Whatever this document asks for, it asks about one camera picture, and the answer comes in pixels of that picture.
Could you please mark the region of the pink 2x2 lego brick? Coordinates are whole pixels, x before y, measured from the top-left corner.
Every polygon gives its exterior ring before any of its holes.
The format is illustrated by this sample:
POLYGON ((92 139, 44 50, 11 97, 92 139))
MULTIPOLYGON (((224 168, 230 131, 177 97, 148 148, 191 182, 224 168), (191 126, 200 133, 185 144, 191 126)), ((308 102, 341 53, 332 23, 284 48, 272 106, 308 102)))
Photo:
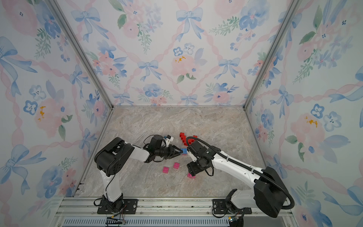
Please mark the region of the pink 2x2 lego brick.
POLYGON ((179 163, 177 163, 177 162, 175 162, 175 163, 174 163, 174 169, 179 169, 179 167, 180 167, 180 164, 179 164, 179 163))
POLYGON ((190 173, 187 174, 187 177, 190 179, 195 179, 195 176, 192 176, 190 173))
POLYGON ((168 174, 168 172, 169 172, 169 168, 168 167, 164 167, 163 168, 163 173, 168 174))

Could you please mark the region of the blue 2x4 lego brick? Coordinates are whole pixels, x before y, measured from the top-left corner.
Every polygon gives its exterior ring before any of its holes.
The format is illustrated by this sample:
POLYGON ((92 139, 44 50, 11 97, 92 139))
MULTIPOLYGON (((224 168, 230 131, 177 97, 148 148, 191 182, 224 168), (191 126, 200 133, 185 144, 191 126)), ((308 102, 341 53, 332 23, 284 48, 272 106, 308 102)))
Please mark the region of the blue 2x4 lego brick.
POLYGON ((182 155, 188 155, 186 148, 182 148, 181 150, 182 150, 182 155))

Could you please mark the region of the red 2x4 lego brick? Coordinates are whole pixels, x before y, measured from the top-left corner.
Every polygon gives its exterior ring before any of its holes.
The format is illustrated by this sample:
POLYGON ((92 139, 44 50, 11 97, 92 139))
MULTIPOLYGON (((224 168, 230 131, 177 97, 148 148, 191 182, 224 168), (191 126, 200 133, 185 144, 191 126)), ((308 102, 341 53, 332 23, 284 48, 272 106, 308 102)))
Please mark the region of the red 2x4 lego brick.
POLYGON ((180 138, 181 138, 184 146, 188 146, 188 145, 191 145, 195 141, 195 139, 197 138, 197 136, 196 135, 193 135, 192 139, 188 139, 187 140, 187 136, 185 135, 185 133, 181 132, 180 133, 180 138))

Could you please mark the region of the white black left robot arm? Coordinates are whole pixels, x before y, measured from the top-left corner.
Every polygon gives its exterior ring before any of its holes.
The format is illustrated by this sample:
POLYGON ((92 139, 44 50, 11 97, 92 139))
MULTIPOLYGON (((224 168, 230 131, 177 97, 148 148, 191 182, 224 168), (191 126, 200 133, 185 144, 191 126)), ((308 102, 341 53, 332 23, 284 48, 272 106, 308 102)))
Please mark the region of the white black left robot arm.
POLYGON ((98 204, 97 213, 119 214, 127 207, 120 188, 120 171, 129 159, 150 163, 154 162, 156 157, 166 160, 181 155, 183 151, 170 144, 173 139, 170 135, 166 137, 152 135, 149 143, 139 147, 117 137, 98 151, 94 162, 102 176, 105 190, 98 204))

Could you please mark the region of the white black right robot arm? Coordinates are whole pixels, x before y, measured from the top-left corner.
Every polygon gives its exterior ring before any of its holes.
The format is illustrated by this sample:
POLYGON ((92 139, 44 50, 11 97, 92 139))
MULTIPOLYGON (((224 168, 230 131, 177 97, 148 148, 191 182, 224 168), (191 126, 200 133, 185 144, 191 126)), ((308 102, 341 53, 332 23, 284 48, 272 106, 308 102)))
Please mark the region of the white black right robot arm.
POLYGON ((219 206, 225 215, 243 214, 246 209, 258 208, 265 215, 276 218, 281 210, 290 210, 296 204, 272 167, 262 169, 246 164, 200 139, 188 145, 187 153, 192 158, 187 165, 192 176, 210 168, 228 173, 249 187, 249 190, 232 189, 229 192, 219 206))

